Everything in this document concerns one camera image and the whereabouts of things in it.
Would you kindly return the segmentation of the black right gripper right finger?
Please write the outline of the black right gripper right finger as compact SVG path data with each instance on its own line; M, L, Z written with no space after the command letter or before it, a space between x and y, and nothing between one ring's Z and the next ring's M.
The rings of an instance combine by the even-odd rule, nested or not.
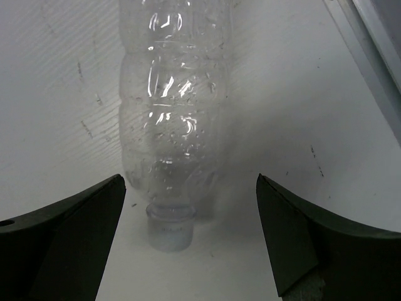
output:
M400 233L332 213L264 175L256 194L281 299L400 299Z

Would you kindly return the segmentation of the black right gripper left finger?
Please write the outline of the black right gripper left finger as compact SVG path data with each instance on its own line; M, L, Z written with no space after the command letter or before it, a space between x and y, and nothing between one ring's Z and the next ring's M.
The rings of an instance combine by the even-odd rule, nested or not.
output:
M1 300L95 300L125 194L116 174L1 221Z

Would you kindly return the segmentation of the clear bottle pale cap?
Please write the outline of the clear bottle pale cap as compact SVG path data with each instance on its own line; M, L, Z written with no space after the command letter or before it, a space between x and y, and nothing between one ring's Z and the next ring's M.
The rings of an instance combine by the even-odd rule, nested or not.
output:
M230 1L120 1L119 134L131 186L147 201L150 245L192 243L220 167L229 98Z

